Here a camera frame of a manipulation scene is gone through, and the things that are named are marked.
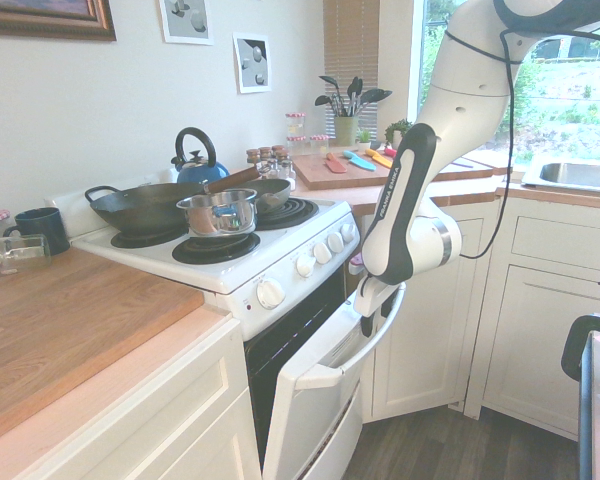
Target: cabinet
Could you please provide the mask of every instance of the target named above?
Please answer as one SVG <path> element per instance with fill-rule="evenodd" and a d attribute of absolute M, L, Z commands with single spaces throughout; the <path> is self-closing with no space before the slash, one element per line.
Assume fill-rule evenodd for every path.
<path fill-rule="evenodd" d="M 493 232 L 499 202 L 445 208 L 460 226 L 462 252 L 476 255 Z M 469 379 L 489 255 L 460 258 L 407 282 L 387 337 L 365 365 L 365 421 L 453 404 Z"/>
<path fill-rule="evenodd" d="M 19 478 L 259 479 L 239 322 L 181 352 Z"/>
<path fill-rule="evenodd" d="M 576 438 L 578 384 L 560 366 L 573 321 L 600 313 L 600 209 L 511 199 L 496 241 L 467 390 L 481 406 Z"/>

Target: potted plant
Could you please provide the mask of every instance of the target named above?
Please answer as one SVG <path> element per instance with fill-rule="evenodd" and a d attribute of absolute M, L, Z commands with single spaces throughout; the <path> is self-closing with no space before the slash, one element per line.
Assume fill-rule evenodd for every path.
<path fill-rule="evenodd" d="M 331 96 L 320 95 L 316 98 L 315 105 L 330 105 L 333 111 L 334 124 L 336 127 L 336 143 L 341 146 L 351 146 L 356 142 L 356 133 L 358 131 L 358 115 L 371 103 L 384 100 L 393 92 L 381 88 L 372 88 L 362 92 L 362 79 L 354 77 L 347 88 L 347 97 L 340 94 L 340 86 L 335 78 L 322 75 L 322 80 L 336 87 L 336 93 Z"/>
<path fill-rule="evenodd" d="M 371 148 L 371 132 L 364 128 L 358 131 L 358 150 L 365 151 Z"/>
<path fill-rule="evenodd" d="M 392 123 L 387 127 L 384 131 L 384 136 L 387 139 L 387 143 L 391 144 L 391 147 L 394 150 L 398 149 L 400 142 L 402 141 L 402 137 L 407 133 L 413 126 L 413 123 L 407 122 L 406 119 L 399 120 L 395 123 Z"/>

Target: kettle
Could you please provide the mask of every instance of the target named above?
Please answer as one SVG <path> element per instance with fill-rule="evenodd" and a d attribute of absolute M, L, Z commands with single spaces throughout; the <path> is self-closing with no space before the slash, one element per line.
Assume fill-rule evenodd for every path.
<path fill-rule="evenodd" d="M 208 160 L 198 155 L 200 150 L 191 152 L 193 158 L 187 160 L 183 147 L 186 135 L 193 135 L 202 142 L 202 145 L 207 150 Z M 178 133 L 176 137 L 176 156 L 171 159 L 171 163 L 180 172 L 178 174 L 178 183 L 211 183 L 229 175 L 229 171 L 223 165 L 216 162 L 216 149 L 211 139 L 206 133 L 195 127 L 187 127 Z"/>

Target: painting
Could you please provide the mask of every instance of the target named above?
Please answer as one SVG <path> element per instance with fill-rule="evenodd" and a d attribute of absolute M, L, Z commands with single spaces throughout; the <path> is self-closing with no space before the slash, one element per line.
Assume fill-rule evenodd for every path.
<path fill-rule="evenodd" d="M 116 39 L 109 0 L 0 0 L 0 35 Z"/>
<path fill-rule="evenodd" d="M 240 93 L 271 90 L 271 49 L 264 35 L 234 33 Z"/>
<path fill-rule="evenodd" d="M 206 0 L 158 0 L 164 41 L 213 45 L 211 15 Z"/>

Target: dark floor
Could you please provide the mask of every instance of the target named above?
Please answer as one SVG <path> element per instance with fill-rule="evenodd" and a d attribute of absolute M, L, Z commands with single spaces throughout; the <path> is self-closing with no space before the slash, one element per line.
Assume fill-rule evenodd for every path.
<path fill-rule="evenodd" d="M 482 409 L 445 407 L 364 426 L 343 480 L 576 480 L 577 444 Z"/>

